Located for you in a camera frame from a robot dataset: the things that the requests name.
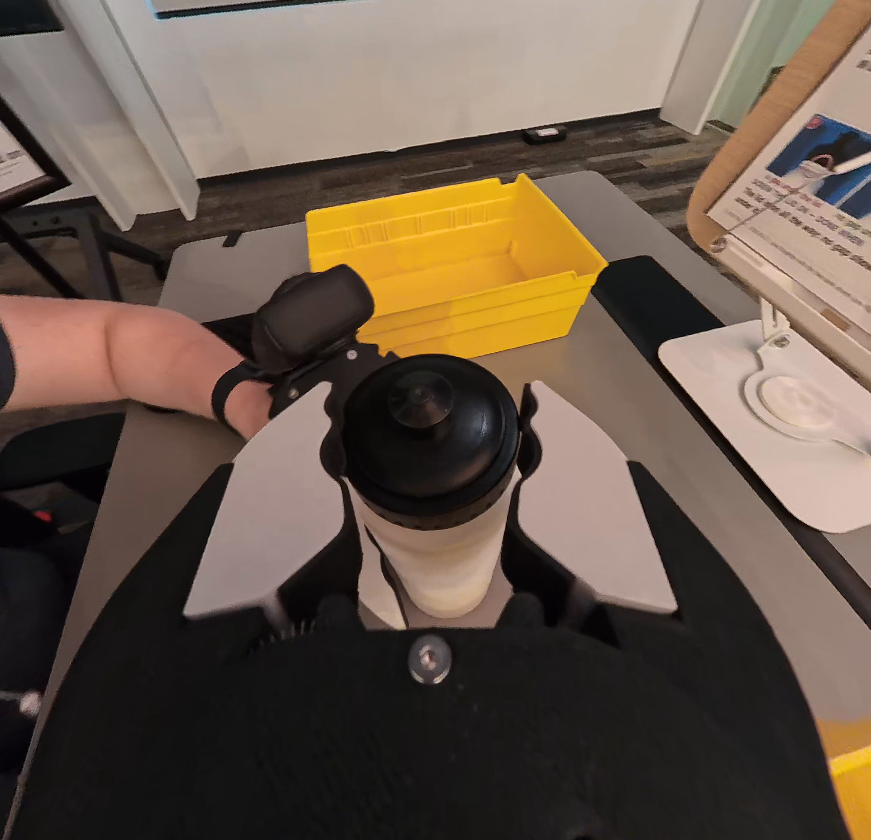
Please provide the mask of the person's left forearm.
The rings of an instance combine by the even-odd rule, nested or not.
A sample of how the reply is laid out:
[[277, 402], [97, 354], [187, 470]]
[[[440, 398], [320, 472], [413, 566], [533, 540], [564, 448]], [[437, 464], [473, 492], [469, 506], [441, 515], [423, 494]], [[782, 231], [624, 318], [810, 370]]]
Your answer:
[[2, 408], [132, 400], [201, 416], [235, 363], [175, 312], [135, 304], [3, 295]]

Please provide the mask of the white plastic bottle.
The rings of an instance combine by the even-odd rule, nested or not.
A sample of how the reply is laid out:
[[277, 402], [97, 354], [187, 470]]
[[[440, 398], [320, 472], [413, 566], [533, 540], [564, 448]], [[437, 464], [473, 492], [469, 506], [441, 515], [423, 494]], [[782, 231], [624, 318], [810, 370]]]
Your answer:
[[376, 627], [488, 627], [512, 587], [500, 566], [514, 469], [494, 506], [461, 526], [412, 530], [388, 522], [349, 488], [362, 547], [359, 603]]

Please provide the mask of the yellow plastic bin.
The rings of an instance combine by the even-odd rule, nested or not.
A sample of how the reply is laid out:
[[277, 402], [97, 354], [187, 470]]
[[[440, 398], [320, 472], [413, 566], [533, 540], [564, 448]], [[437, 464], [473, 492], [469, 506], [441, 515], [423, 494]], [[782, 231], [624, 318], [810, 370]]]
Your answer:
[[854, 839], [870, 838], [870, 720], [817, 720], [835, 793]]
[[383, 355], [468, 359], [565, 337], [607, 261], [525, 174], [306, 215], [311, 271], [352, 268]]

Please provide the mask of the person's left hand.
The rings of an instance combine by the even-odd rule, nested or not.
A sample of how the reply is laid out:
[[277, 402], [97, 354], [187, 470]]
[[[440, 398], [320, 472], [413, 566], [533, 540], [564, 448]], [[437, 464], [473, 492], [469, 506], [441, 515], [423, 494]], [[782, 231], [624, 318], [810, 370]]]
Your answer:
[[202, 413], [245, 442], [268, 423], [271, 383], [265, 372], [224, 342], [217, 341], [204, 368]]

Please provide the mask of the sign on black easel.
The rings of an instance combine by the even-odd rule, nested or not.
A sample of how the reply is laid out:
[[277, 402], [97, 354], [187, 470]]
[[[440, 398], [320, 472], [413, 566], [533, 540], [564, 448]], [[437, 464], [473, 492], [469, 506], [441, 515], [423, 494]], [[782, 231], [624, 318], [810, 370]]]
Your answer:
[[71, 185], [13, 110], [1, 101], [1, 242], [61, 298], [84, 299], [78, 290], [34, 246], [40, 238], [66, 238], [78, 242], [95, 298], [122, 302], [113, 266], [119, 256], [148, 267], [164, 282], [167, 259], [125, 236], [106, 230], [88, 203], [50, 203], [47, 210], [29, 210], [30, 203]]

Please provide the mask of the black textured pad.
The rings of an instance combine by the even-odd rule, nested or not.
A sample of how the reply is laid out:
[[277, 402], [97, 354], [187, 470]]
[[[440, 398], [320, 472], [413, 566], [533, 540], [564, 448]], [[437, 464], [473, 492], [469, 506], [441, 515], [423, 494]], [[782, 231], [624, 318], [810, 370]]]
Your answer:
[[228, 345], [239, 361], [261, 368], [253, 346], [255, 313], [245, 313], [201, 323], [201, 326]]

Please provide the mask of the black bottle lid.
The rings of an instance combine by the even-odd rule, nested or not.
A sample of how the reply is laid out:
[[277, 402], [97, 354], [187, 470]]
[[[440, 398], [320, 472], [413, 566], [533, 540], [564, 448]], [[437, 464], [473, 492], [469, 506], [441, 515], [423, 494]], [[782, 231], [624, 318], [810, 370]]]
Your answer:
[[341, 440], [344, 477], [372, 512], [438, 531], [504, 496], [521, 430], [498, 377], [461, 357], [425, 354], [387, 363], [348, 394]]

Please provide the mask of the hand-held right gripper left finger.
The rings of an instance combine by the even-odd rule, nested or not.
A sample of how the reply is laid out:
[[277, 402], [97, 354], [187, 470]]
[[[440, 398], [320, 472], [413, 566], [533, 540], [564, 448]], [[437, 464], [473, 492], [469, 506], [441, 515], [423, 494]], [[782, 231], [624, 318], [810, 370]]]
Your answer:
[[183, 609], [189, 620], [257, 608], [307, 620], [321, 599], [359, 604], [362, 549], [344, 484], [324, 465], [330, 382], [271, 419], [233, 460]]

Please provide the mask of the wooden edged instruction board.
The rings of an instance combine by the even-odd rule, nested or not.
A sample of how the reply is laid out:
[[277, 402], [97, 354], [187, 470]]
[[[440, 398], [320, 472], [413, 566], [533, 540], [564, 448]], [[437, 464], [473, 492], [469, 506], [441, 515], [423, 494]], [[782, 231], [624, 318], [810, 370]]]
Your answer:
[[768, 335], [789, 326], [869, 387], [869, 20], [791, 66], [822, 69], [801, 101], [770, 87], [691, 195], [694, 244], [760, 303]]

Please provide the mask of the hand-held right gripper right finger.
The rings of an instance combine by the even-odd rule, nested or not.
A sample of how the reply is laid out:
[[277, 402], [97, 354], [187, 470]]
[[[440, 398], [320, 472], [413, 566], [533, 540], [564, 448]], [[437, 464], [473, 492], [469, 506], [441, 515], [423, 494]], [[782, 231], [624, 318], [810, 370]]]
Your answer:
[[502, 571], [546, 616], [611, 605], [678, 610], [630, 463], [593, 420], [542, 381], [524, 388], [519, 479], [511, 491]]

